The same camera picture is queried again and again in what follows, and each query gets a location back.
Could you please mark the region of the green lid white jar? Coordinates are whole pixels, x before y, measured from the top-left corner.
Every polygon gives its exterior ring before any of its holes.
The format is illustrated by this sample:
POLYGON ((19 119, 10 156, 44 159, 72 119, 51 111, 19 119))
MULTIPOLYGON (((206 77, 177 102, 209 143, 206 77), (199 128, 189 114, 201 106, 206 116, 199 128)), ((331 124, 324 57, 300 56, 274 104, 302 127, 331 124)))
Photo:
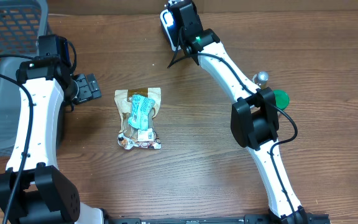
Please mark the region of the green lid white jar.
POLYGON ((274 90, 276 106, 281 110, 285 110, 290 104, 290 97, 283 90, 274 90))

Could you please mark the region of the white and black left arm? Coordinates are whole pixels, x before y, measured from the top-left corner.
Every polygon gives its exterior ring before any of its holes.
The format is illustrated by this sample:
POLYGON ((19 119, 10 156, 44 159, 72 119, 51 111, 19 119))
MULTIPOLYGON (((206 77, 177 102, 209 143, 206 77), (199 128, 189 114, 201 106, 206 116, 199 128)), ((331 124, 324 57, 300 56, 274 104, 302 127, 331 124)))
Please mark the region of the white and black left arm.
POLYGON ((6 170, 0 174, 4 223, 108 223, 102 208, 81 202, 76 186, 58 169, 57 146, 65 106, 101 97, 93 74, 74 75, 58 55, 22 56, 15 79, 21 110, 6 170))

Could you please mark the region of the clear bottle yellow liquid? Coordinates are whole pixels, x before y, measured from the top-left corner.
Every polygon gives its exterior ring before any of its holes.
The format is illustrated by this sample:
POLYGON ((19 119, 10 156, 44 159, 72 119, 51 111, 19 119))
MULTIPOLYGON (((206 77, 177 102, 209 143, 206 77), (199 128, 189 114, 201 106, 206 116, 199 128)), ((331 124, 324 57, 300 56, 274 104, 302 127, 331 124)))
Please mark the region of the clear bottle yellow liquid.
POLYGON ((252 78, 252 81, 256 85, 258 85, 261 89, 264 89, 267 87, 268 80, 269 80, 269 74, 265 71, 256 73, 252 78))

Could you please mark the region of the brown patterned snack packet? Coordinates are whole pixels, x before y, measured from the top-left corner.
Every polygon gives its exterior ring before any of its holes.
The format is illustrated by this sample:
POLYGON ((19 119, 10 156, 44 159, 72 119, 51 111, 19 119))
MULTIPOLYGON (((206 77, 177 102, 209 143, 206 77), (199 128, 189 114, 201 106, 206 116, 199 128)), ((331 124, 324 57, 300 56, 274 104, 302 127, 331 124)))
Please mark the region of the brown patterned snack packet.
POLYGON ((154 128, 148 130, 132 129, 129 137, 124 133, 117 136, 118 144, 126 150, 133 147, 146 148, 146 149, 161 149, 161 141, 154 128))

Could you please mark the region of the beige brown paper pouch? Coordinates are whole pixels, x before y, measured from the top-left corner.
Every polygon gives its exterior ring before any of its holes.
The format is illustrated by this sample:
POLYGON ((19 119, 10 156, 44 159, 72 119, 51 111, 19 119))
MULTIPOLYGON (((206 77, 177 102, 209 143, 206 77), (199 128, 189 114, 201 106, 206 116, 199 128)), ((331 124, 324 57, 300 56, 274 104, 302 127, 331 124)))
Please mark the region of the beige brown paper pouch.
POLYGON ((128 123, 128 119, 131 116, 133 95, 142 95, 144 97, 155 100, 155 105, 149 113, 149 128, 153 127, 153 119, 158 114, 162 99, 160 88, 138 88, 132 90, 115 91, 114 100, 121 117, 121 130, 119 133, 124 133, 127 137, 129 137, 131 130, 135 129, 128 123))

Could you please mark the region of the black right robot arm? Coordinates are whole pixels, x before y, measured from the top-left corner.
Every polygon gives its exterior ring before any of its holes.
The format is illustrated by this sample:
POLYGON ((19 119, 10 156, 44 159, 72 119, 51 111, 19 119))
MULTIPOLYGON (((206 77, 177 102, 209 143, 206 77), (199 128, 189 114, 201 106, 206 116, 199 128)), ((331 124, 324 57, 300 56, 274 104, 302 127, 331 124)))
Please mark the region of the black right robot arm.
POLYGON ((267 192, 269 222, 308 223, 280 155, 278 116, 284 112, 273 90, 261 88, 241 72, 217 34, 203 28, 193 1, 169 1, 160 19, 172 49, 182 50, 185 58, 206 70, 231 100, 231 132, 258 168, 267 192))

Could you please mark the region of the teal white snack packet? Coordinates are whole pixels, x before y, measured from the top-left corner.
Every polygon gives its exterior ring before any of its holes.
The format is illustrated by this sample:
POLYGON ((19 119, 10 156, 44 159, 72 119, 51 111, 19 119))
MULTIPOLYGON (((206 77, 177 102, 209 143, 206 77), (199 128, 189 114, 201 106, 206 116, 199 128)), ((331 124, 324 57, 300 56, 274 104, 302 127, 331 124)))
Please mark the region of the teal white snack packet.
POLYGON ((149 113, 155 105, 155 100, 142 95, 132 96, 131 116, 128 123, 136 129, 147 130, 149 128, 149 113))

